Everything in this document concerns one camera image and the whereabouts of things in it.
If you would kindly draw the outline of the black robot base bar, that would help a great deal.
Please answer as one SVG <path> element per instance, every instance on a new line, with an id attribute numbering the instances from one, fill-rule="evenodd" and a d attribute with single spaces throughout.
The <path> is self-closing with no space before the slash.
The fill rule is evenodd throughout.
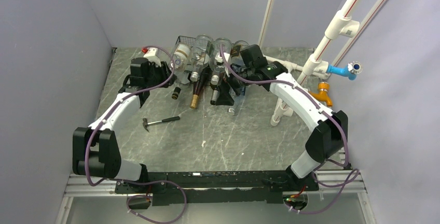
<path id="1" fill-rule="evenodd" d="M 150 172 L 151 186 L 117 183 L 116 194 L 145 194 L 153 206 L 180 203 L 283 203 L 284 197 L 318 191 L 311 176 L 292 179 L 284 170 L 217 172 Z"/>

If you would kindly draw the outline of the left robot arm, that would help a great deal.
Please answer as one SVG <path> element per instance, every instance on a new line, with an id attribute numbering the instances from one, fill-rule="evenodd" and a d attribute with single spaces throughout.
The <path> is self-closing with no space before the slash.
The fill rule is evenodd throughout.
<path id="1" fill-rule="evenodd" d="M 144 192 L 149 186 L 147 168 L 122 159 L 117 134 L 143 106 L 150 95 L 149 88 L 167 88 L 174 80 L 166 62 L 157 65 L 148 58 L 132 59 L 130 74 L 125 77 L 111 106 L 88 127 L 78 127 L 74 131 L 74 174 L 128 180 L 133 191 Z"/>

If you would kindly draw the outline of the clear bottle blue medallion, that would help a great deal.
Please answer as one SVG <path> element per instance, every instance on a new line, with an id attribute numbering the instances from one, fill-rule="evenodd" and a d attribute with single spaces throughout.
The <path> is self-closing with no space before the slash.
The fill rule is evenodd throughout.
<path id="1" fill-rule="evenodd" d="M 189 71 L 186 70 L 190 52 L 190 46 L 184 43 L 177 43 L 173 49 L 174 65 L 170 64 L 170 68 L 174 69 L 176 82 L 183 85 L 190 82 L 188 79 Z"/>

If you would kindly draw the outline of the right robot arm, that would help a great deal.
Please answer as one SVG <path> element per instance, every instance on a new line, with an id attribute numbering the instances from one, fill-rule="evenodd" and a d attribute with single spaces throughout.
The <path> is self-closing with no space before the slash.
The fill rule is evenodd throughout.
<path id="1" fill-rule="evenodd" d="M 259 85 L 276 95 L 299 116 L 311 134 L 305 150 L 286 169 L 286 184 L 292 190 L 299 190 L 315 170 L 340 149 L 348 148 L 348 117 L 343 111 L 334 112 L 316 100 L 294 79 L 285 63 L 267 60 L 258 45 L 251 45 L 240 52 L 244 70 L 231 68 L 220 45 L 219 54 L 226 72 L 241 84 Z"/>

